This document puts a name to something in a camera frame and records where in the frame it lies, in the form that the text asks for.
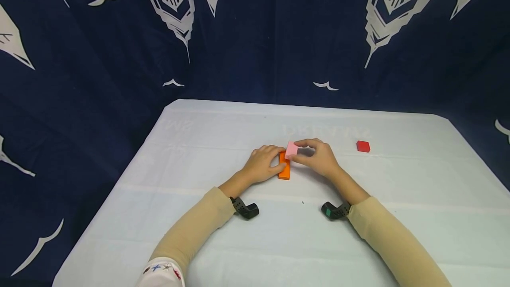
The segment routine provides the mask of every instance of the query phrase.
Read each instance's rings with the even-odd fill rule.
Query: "arm sleeve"
[[[235,211],[230,198],[213,187],[168,230],[152,253],[151,260],[157,257],[171,258],[185,276],[198,250]]]
[[[452,286],[416,237],[374,197],[352,206],[348,218],[400,286]]]

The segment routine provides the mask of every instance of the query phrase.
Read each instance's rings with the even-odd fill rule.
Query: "black wrist device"
[[[339,207],[335,207],[332,203],[326,202],[321,208],[322,213],[330,220],[338,220],[349,215],[350,204],[345,202]]]
[[[241,199],[241,197],[238,197],[236,199],[230,197],[230,200],[232,201],[235,210],[237,210],[237,212],[246,220],[250,220],[259,214],[259,207],[256,206],[255,203],[246,206],[244,205],[244,202]]]

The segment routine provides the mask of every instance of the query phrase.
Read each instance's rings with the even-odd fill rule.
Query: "pink block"
[[[294,142],[289,141],[287,144],[287,150],[285,151],[285,159],[290,159],[291,155],[296,155],[298,153],[298,146],[294,144]]]

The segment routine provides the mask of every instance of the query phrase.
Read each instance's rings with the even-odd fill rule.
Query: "orange block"
[[[280,152],[280,164],[281,163],[287,163],[287,166],[278,174],[278,179],[290,180],[290,160],[285,159],[285,152]]]

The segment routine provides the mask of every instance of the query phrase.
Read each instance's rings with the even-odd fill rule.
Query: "red block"
[[[367,141],[358,141],[356,142],[356,146],[358,147],[358,152],[370,152],[370,144]]]

